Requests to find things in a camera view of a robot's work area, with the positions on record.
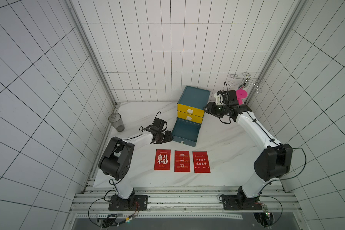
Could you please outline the red postcard with white characters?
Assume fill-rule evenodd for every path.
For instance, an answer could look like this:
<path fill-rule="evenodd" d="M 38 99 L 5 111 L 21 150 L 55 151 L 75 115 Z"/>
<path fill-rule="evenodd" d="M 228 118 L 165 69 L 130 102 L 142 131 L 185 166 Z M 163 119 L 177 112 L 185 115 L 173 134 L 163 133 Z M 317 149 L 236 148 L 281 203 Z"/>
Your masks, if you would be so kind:
<path fill-rule="evenodd" d="M 155 154 L 154 170 L 170 170 L 171 166 L 171 150 L 157 149 Z"/>

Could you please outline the teal drawer cabinet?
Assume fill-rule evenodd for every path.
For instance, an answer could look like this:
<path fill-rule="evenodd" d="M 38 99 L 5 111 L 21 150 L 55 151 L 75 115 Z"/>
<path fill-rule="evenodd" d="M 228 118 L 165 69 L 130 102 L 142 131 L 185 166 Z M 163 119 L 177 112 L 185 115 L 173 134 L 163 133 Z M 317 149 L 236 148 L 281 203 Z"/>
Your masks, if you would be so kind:
<path fill-rule="evenodd" d="M 210 91 L 186 86 L 177 104 L 203 109 L 209 102 Z"/>

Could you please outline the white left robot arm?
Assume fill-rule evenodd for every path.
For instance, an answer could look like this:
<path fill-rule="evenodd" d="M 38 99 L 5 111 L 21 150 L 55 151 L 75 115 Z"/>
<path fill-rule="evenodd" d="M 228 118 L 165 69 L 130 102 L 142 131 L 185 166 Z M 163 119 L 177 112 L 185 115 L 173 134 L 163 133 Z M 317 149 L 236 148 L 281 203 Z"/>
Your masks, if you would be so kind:
<path fill-rule="evenodd" d="M 121 139 L 113 137 L 104 150 L 99 163 L 95 185 L 108 183 L 116 191 L 105 200 L 109 211 L 146 210 L 147 195 L 136 195 L 127 176 L 131 168 L 133 153 L 143 146 L 171 142 L 173 135 L 167 130 L 167 122 L 156 117 L 153 123 L 140 129 L 140 134 Z"/>

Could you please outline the teal bottom drawer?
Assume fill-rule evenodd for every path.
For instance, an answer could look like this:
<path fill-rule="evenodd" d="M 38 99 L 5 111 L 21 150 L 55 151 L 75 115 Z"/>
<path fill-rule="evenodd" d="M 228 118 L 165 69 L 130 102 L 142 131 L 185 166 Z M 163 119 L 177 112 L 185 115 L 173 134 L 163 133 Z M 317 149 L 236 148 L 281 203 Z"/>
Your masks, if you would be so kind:
<path fill-rule="evenodd" d="M 195 147 L 200 128 L 199 123 L 177 118 L 172 130 L 173 141 Z"/>

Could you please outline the red postcard from bottom drawer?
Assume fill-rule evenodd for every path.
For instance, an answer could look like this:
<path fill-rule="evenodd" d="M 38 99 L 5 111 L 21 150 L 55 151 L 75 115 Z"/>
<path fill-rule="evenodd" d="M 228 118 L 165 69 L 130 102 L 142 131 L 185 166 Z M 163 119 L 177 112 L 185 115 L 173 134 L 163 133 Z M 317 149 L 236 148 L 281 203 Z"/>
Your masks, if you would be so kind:
<path fill-rule="evenodd" d="M 208 153 L 206 151 L 194 151 L 193 166 L 195 173 L 210 173 Z"/>

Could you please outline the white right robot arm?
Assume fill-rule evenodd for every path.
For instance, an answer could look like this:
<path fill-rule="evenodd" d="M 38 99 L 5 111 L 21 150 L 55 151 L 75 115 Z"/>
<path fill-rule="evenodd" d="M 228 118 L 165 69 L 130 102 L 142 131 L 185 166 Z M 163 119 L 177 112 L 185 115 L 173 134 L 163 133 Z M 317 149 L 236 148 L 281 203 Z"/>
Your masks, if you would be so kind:
<path fill-rule="evenodd" d="M 293 149 L 275 139 L 257 120 L 249 106 L 209 102 L 203 110 L 219 119 L 229 117 L 229 121 L 239 124 L 251 137 L 259 150 L 254 162 L 254 173 L 237 190 L 236 195 L 221 195 L 219 199 L 225 210 L 261 210 L 259 197 L 263 189 L 280 179 L 290 170 Z"/>

